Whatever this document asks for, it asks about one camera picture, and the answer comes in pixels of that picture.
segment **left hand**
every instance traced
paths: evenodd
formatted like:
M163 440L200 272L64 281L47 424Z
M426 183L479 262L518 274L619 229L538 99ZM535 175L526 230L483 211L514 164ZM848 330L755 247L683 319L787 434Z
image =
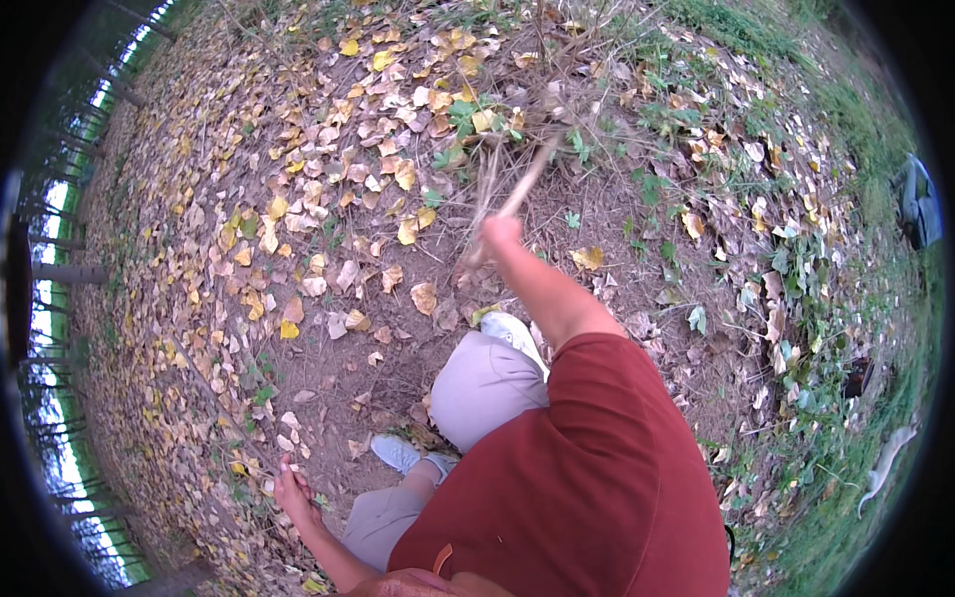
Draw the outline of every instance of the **left hand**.
M272 495L275 501L288 513L288 517L295 526L302 524L316 524L324 527L322 511L313 501L315 490L308 486L308 482L301 473L291 469L291 455L286 454L279 460L279 477L275 478L275 489Z

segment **shoe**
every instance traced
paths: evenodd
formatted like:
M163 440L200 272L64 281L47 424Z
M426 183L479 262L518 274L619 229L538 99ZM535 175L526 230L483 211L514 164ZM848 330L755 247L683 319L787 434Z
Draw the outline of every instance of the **shoe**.
M489 311L484 314L480 320L481 333L485 333L495 338L500 338L515 349L523 352L531 358L541 369L541 376L544 383L547 382L547 376L550 370L543 364L541 354L534 345L534 338L531 336L531 330L524 323L504 311Z
M371 451L381 458L382 462L401 473L402 476L408 475L408 471L421 460L421 455L410 442L401 437L387 434L381 434L371 439ZM447 479L451 469L457 464L456 459L436 452L429 452L424 459L429 460L441 472L441 479L435 485L441 484L442 481Z

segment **hand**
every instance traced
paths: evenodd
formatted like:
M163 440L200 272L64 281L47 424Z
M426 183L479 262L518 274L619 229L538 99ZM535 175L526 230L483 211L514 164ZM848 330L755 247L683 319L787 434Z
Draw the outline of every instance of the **hand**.
M295 473L291 467L291 455L284 455L279 460L279 477L275 478L275 489L272 495L275 501L288 513L288 517L295 526L302 524L322 524L322 511L312 501L315 499L315 490L308 486L308 482L301 473Z
M520 246L520 220L509 216L489 216L481 223L478 238L495 254L508 245Z

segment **sleeve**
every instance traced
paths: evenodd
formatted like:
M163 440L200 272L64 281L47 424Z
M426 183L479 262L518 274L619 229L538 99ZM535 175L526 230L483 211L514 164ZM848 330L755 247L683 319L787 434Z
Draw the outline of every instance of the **sleeve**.
M609 333L582 334L561 347L547 394L557 431L600 455L643 454L655 443L651 421L667 407L679 415L643 349Z

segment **sky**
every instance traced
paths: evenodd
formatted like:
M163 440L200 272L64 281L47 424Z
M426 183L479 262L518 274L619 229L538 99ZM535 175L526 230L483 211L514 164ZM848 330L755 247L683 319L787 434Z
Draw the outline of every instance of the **sky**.
M171 6L174 1L175 0L168 0L165 5L159 7L153 13L153 17L155 18L157 15L165 14L166 9L169 6ZM143 37L145 37L146 34L149 33L149 31L151 30L148 27L141 27L136 35L137 41L142 41ZM126 48L126 52L120 57L120 59L123 62L126 62L127 60L129 60L129 58L133 55L133 52L136 51L136 48L137 48L137 42L134 41ZM100 103L102 103L103 98L105 97L105 93L103 90L108 89L109 85L110 84L108 81L103 81L103 85L100 88L100 91L96 92L96 95L92 98L90 103L98 107ZM53 188L51 188L50 191L47 193L47 202L53 207L55 207L56 209L61 209L63 207L63 203L66 201L66 194L67 194L66 183L59 182L55 184ZM60 225L60 219L56 216L51 216L47 220L46 226L44 228L44 236L48 236L50 238L56 238L56 236L59 233L59 225ZM53 263L54 256L55 256L55 247L53 247L52 245L47 245L43 250L43 254L40 257L40 261L45 264L51 264ZM51 282L49 280L38 281L36 282L36 288L39 291L40 299L44 303L51 304L52 303ZM45 333L47 335L51 335L52 330L51 330L50 313L44 310L35 310L32 314L32 328L34 330L41 331L42 333ZM52 373L47 373L45 382L48 385L55 385L56 384L55 375L53 375ZM60 408L59 401L56 398L53 399L53 408L48 413L48 418L46 422L48 423L63 422L63 412ZM73 453L73 447L70 445L69 442L67 442L64 445L63 451L60 455L60 471L61 471L61 478L64 481L68 483L82 482L82 479L79 476L79 469L76 468L76 457ZM85 489L80 488L78 491L74 492L74 497L85 497L85 496L86 496ZM77 501L74 503L74 509L77 512L89 512L93 510L94 508L93 508L93 503L91 501ZM105 530L103 525L99 523L98 519L91 519L91 521L99 524L100 531ZM100 535L99 544L107 548L107 552L110 555L116 556L118 565L120 566L124 565L123 558L117 555L117 551L113 547L113 542L110 540L109 535L107 535L105 532L103 532L102 535ZM129 578L126 576L125 570L121 572L121 576L122 576L123 583L125 585L131 584Z

